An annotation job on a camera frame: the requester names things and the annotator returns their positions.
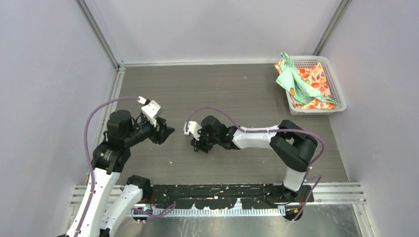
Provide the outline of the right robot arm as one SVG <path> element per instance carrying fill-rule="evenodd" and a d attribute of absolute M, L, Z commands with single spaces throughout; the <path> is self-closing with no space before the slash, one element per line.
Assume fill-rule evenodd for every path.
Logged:
<path fill-rule="evenodd" d="M 196 152 L 208 153 L 214 145 L 226 150 L 273 150 L 287 167 L 281 191 L 284 200 L 291 203 L 302 195 L 301 186 L 318 146 L 312 134 L 290 120 L 266 128 L 227 127 L 209 115 L 201 123 L 186 122 L 183 130 L 186 136 L 193 136 L 191 145 Z"/>

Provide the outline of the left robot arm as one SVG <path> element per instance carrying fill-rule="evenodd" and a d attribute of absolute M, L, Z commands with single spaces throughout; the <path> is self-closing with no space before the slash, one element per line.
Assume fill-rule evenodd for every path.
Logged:
<path fill-rule="evenodd" d="M 107 206 L 109 195 L 131 156 L 130 148 L 146 139 L 160 145 L 175 131 L 167 126 L 164 118 L 148 120 L 143 113 L 139 118 L 137 122 L 127 110 L 111 113 L 105 138 L 92 153 L 93 175 L 79 211 L 64 234 L 66 237 L 113 237 L 135 204 L 147 204 L 151 200 L 150 180 L 132 175 L 116 201 Z"/>

